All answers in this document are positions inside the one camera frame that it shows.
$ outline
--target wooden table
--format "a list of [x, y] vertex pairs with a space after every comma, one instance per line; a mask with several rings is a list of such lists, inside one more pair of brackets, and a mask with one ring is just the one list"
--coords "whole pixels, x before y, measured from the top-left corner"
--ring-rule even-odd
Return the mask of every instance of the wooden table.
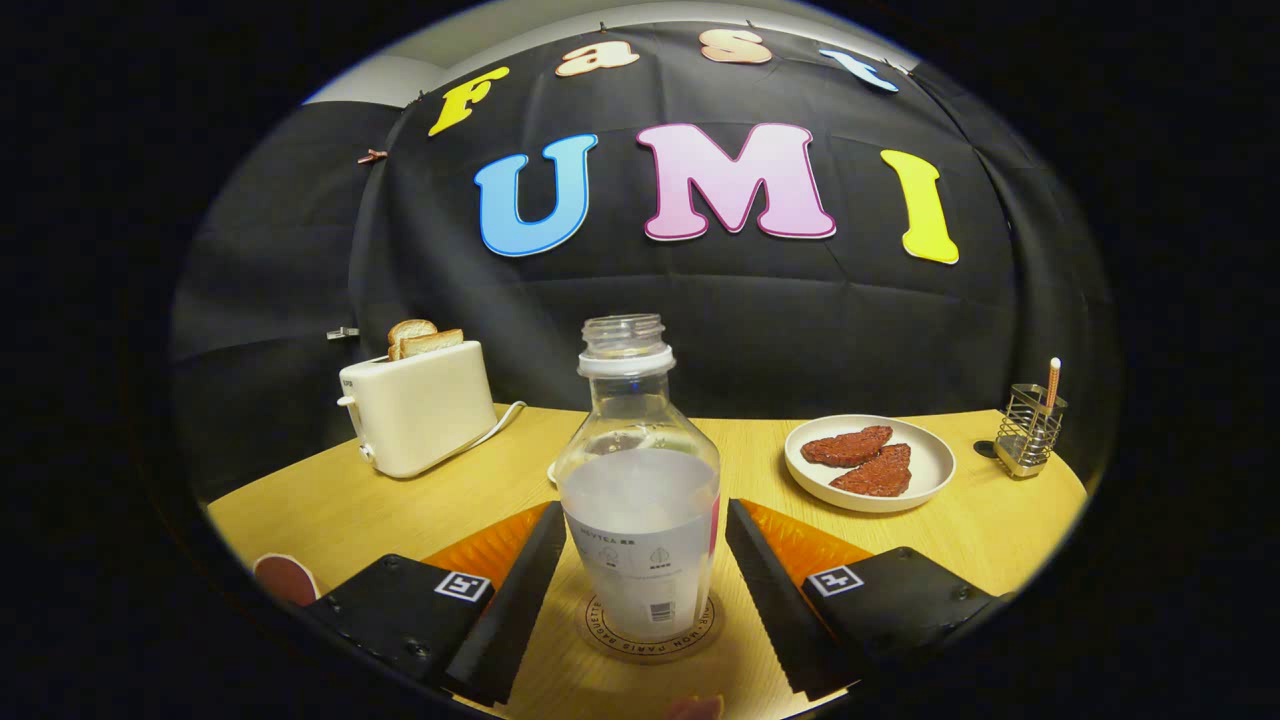
[[[499, 406], [499, 416], [504, 409]], [[518, 413], [480, 447], [415, 479], [375, 473], [360, 459], [353, 439], [219, 498], [209, 505], [209, 514], [246, 565], [262, 553], [283, 552], [308, 566], [321, 583], [337, 587], [384, 553], [425, 557], [507, 515], [558, 500], [547, 466], [585, 414], [539, 407]], [[995, 436], [1000, 416], [997, 410], [983, 410], [902, 418], [946, 441], [959, 466], [951, 484], [933, 500], [886, 515], [827, 505], [791, 479], [782, 445], [803, 420], [694, 424], [719, 448], [726, 501], [759, 502], [870, 552], [914, 547], [977, 587], [1001, 594], [1020, 588], [1047, 560], [1084, 505], [1085, 492], [1057, 456], [1039, 475], [1015, 482], [995, 460], [974, 452], [975, 441]], [[724, 528], [723, 515], [719, 527]], [[572, 625], [589, 583], [570, 538], [509, 705], [483, 710], [521, 720], [655, 720], [678, 697], [723, 693], [726, 717], [773, 719], [823, 702], [809, 702], [787, 687], [724, 542], [717, 547], [712, 588], [722, 600], [726, 624], [710, 647], [655, 666], [605, 657], [588, 647]]]

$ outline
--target plastic bottle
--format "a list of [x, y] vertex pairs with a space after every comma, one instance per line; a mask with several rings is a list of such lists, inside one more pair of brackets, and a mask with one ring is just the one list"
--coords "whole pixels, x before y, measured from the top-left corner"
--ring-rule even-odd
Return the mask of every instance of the plastic bottle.
[[701, 616], [719, 518], [719, 452], [671, 404], [663, 329], [658, 315], [582, 325], [591, 413], [552, 470], [605, 621], [641, 642]]

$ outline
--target stick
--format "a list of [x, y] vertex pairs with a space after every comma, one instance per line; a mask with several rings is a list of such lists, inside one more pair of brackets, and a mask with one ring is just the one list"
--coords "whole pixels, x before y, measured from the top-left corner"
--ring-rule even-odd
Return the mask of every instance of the stick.
[[1057, 377], [1062, 373], [1062, 361], [1057, 357], [1048, 361], [1048, 397], [1044, 406], [1050, 414], [1053, 413], [1053, 404], [1057, 402]]

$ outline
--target toaster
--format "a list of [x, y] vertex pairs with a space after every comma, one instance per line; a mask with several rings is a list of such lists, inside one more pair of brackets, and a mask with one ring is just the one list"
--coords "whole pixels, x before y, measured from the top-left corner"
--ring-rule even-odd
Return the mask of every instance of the toaster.
[[476, 441], [498, 421], [480, 343], [338, 373], [338, 405], [351, 414], [360, 455], [379, 473], [411, 478]]

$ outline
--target round coaster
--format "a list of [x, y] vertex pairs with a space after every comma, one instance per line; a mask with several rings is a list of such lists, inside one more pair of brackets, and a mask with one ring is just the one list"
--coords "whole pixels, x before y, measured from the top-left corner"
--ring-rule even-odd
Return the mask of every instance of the round coaster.
[[611, 628], [599, 598], [595, 593], [590, 593], [579, 605], [577, 619], [573, 624], [586, 644], [604, 655], [627, 662], [654, 665], [684, 660], [716, 642], [724, 626], [723, 607], [719, 597], [712, 592], [707, 596], [703, 616], [687, 633], [658, 642], [641, 642], [626, 638]]

